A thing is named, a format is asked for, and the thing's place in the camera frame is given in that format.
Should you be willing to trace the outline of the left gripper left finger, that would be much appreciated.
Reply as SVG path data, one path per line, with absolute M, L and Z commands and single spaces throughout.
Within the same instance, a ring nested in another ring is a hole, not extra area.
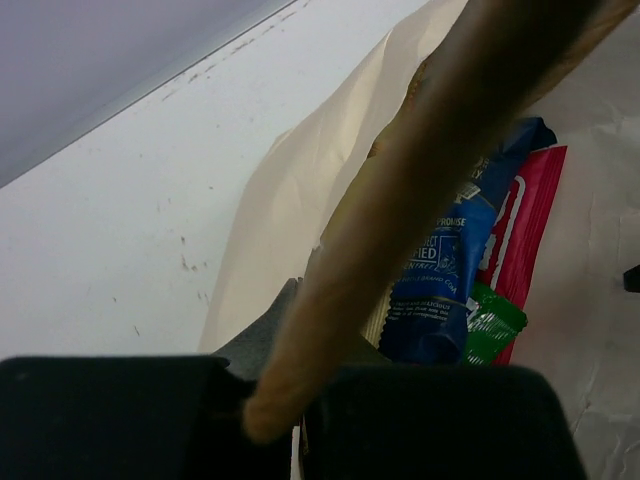
M 286 479 L 292 440 L 253 445 L 241 410 L 298 288 L 211 354 L 1 364 L 5 479 Z

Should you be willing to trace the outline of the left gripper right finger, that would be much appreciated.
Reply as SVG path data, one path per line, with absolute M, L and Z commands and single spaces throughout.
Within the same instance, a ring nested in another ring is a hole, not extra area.
M 520 367 L 344 367 L 304 432 L 307 479 L 587 476 L 555 391 Z

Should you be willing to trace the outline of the blue snack packet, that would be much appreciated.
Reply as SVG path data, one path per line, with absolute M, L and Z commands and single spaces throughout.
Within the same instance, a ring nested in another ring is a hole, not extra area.
M 378 346 L 383 356 L 417 365 L 460 361 L 468 336 L 467 301 L 498 212 L 530 153 L 556 143 L 542 118 L 528 117 L 475 163 L 392 287 Z

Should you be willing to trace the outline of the green snack packet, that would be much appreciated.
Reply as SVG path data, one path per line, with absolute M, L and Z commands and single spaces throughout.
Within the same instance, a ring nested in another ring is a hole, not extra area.
M 489 286 L 476 282 L 467 302 L 467 341 L 463 362 L 468 365 L 508 365 L 527 315 Z

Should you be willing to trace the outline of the beige paper bag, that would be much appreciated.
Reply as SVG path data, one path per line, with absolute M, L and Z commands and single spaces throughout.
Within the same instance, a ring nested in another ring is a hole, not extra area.
M 300 274 L 398 107 L 393 71 L 433 51 L 461 10 L 432 1 L 401 21 L 337 91 L 281 136 L 251 176 L 233 223 L 200 346 L 246 325 Z M 557 388 L 592 479 L 639 475 L 639 297 L 622 274 L 639 261 L 639 18 L 629 16 L 534 108 L 569 147 L 515 347 Z

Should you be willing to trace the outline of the red Real crisps packet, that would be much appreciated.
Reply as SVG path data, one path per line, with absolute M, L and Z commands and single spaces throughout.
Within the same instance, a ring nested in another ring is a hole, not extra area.
M 529 294 L 539 246 L 565 163 L 567 148 L 529 155 L 499 208 L 476 280 L 519 311 Z

